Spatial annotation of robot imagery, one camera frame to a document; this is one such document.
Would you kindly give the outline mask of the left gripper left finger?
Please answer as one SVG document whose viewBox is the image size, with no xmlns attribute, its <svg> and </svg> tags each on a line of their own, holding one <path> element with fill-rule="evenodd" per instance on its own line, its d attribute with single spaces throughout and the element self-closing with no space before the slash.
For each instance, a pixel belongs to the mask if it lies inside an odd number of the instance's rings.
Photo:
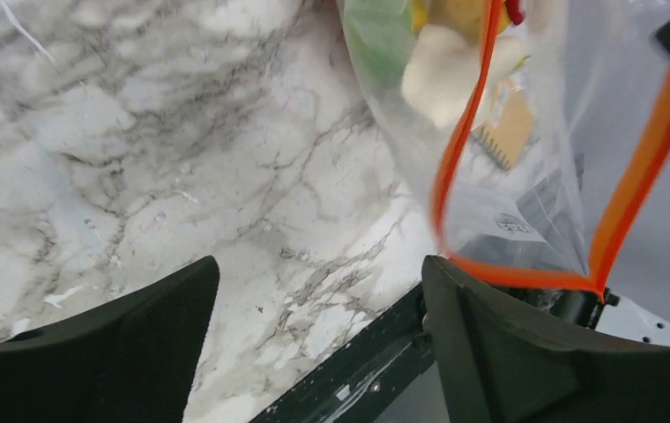
<svg viewBox="0 0 670 423">
<path fill-rule="evenodd" d="M 0 342 L 0 422 L 179 422 L 220 282 L 206 256 Z"/>
</svg>

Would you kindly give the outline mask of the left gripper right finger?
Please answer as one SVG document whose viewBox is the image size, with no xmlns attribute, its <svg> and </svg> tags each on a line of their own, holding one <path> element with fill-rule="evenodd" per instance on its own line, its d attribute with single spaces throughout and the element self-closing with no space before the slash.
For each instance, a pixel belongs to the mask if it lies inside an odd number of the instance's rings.
<svg viewBox="0 0 670 423">
<path fill-rule="evenodd" d="M 670 422 L 670 346 L 568 323 L 440 256 L 422 265 L 453 422 Z"/>
</svg>

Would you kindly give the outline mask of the clear zip top bag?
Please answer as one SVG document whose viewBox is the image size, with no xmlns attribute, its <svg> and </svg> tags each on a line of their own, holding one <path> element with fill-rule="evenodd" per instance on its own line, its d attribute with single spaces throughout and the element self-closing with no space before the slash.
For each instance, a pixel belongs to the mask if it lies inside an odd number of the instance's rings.
<svg viewBox="0 0 670 423">
<path fill-rule="evenodd" d="M 492 286 L 603 295 L 670 159 L 670 1 L 341 1 L 438 250 Z"/>
</svg>

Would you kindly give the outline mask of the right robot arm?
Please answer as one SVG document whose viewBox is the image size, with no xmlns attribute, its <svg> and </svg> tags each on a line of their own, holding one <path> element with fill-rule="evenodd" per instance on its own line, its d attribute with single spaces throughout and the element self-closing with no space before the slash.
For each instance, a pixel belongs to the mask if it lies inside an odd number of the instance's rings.
<svg viewBox="0 0 670 423">
<path fill-rule="evenodd" d="M 550 211 L 577 242 L 575 266 L 592 257 L 595 233 L 616 186 L 657 133 L 659 91 L 670 68 L 658 30 L 670 1 L 528 1 L 534 57 L 530 80 L 544 118 L 562 119 L 564 165 L 523 197 L 527 216 Z M 611 266 L 619 297 L 596 329 L 670 345 L 670 149 Z"/>
</svg>

